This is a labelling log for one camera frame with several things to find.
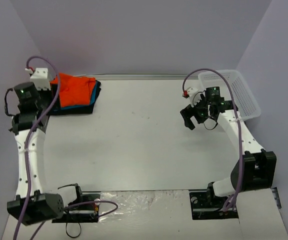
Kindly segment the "orange t shirt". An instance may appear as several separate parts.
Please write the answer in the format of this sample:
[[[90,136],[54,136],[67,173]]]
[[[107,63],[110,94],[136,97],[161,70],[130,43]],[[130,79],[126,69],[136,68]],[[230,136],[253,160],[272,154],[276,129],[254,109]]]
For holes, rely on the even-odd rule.
[[[57,87],[60,83],[59,104],[61,108],[73,106],[87,106],[91,103],[91,96],[96,86],[94,77],[72,76],[60,73],[51,82],[51,87]]]

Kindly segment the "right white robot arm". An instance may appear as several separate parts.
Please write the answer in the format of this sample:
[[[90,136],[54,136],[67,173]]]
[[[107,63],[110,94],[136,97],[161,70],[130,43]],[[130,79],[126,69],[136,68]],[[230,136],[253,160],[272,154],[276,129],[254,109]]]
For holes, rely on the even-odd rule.
[[[270,188],[273,184],[277,157],[267,151],[253,137],[242,120],[233,100],[221,96],[218,86],[203,91],[188,88],[183,96],[190,103],[180,111],[184,125],[193,130],[192,118],[198,124],[207,120],[215,121],[225,131],[238,154],[238,160],[228,178],[211,183],[206,193],[206,202],[213,207],[223,202],[224,197],[240,192]]]

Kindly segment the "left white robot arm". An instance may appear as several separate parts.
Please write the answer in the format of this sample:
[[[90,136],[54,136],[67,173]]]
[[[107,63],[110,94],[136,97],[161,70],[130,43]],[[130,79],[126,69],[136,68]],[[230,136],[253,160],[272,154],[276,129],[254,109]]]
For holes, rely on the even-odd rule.
[[[11,117],[18,152],[18,184],[14,200],[7,202],[7,212],[21,224],[30,226],[63,218],[65,206],[81,208],[85,197],[77,191],[67,197],[47,189],[44,166],[44,142],[49,116],[48,91],[38,91],[33,82],[12,88],[18,97],[19,112]]]

